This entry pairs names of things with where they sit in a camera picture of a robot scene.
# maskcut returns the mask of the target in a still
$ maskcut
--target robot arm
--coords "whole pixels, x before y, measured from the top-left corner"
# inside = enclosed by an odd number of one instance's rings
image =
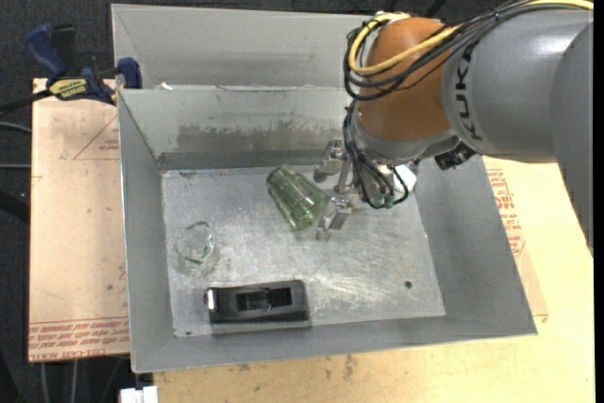
[[[394,167],[425,158],[557,162],[593,253],[593,31],[593,0],[511,0],[458,25],[380,13],[357,29],[344,144],[361,198],[388,200]]]

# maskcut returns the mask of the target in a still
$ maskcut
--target yellow cable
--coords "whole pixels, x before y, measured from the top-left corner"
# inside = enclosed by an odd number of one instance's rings
[[[527,5],[534,4],[568,4],[580,8],[585,8],[587,10],[594,9],[594,2],[589,0],[531,0],[527,2]],[[373,66],[365,67],[359,66],[357,64],[356,59],[357,54],[359,52],[359,48],[361,47],[362,42],[371,32],[371,29],[375,27],[376,24],[385,24],[386,22],[409,19],[410,17],[411,16],[409,14],[405,13],[382,13],[378,14],[373,19],[371,19],[367,23],[367,25],[359,32],[355,40],[352,42],[352,45],[350,47],[350,53],[348,54],[348,65],[350,66],[350,69],[360,76],[371,76],[378,73],[382,73],[383,71],[390,69],[391,67],[398,64],[400,61],[408,58],[409,56],[413,56],[419,51],[429,49],[430,47],[440,43],[442,40],[449,37],[458,28],[461,27],[461,25],[453,25],[447,27],[439,34],[432,36],[426,39],[425,41],[418,43],[411,49],[403,51],[397,54],[396,56],[393,56],[389,59],[380,62],[379,64],[374,64]]]

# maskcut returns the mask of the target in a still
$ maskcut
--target glass cup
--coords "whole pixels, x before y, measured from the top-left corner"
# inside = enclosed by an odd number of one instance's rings
[[[294,230],[311,226],[325,211],[327,194],[287,163],[271,172],[266,186]]]
[[[218,247],[207,222],[197,222],[181,230],[171,248],[173,267],[186,276],[203,276],[218,260]]]

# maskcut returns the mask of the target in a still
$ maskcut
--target wire bundle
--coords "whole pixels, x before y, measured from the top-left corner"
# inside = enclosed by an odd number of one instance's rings
[[[394,199],[394,184],[390,179],[379,169],[378,165],[368,158],[363,151],[357,146],[354,141],[354,137],[351,135],[350,126],[352,124],[352,117],[354,116],[355,102],[347,108],[346,116],[344,117],[344,147],[348,154],[349,159],[352,162],[352,168],[354,170],[355,179],[359,183],[361,188],[362,200],[367,202],[373,209],[391,209],[394,205],[404,202],[409,196],[409,188],[398,174],[394,166],[388,166],[387,168],[392,171],[396,179],[400,182],[403,187],[403,194]],[[373,199],[369,196],[367,187],[365,186],[363,173],[369,174],[379,186],[379,199]]]
[[[386,59],[379,64],[363,66],[363,50],[370,35],[377,34],[384,26],[391,22],[411,17],[406,13],[380,12],[368,22],[363,23],[361,27],[348,34],[348,45],[344,56],[344,87],[346,92],[355,101],[372,101],[394,91],[411,89],[453,56],[459,49],[473,42],[478,42],[495,28],[496,25],[525,12],[548,8],[593,9],[594,0],[509,0],[497,8],[476,17],[452,25],[444,25],[413,48],[401,52],[390,59]],[[412,84],[403,86],[409,75],[447,51],[449,51],[448,55],[440,60],[428,74],[423,75]],[[379,81],[372,80],[372,76],[384,73],[402,60],[418,53],[421,53],[419,58],[403,72]],[[372,91],[377,90],[377,92],[360,94],[355,91],[356,88],[370,88]]]

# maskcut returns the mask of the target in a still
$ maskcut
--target blue clamp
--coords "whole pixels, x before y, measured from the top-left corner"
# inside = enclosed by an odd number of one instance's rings
[[[46,66],[51,75],[46,81],[46,89],[63,101],[92,99],[102,103],[115,104],[115,90],[105,84],[102,76],[118,75],[116,88],[140,89],[143,79],[138,63],[133,58],[123,58],[112,68],[97,75],[91,68],[84,68],[80,76],[65,76],[67,65],[59,51],[52,44],[50,25],[43,24],[32,30],[25,38],[25,47],[33,58]]]

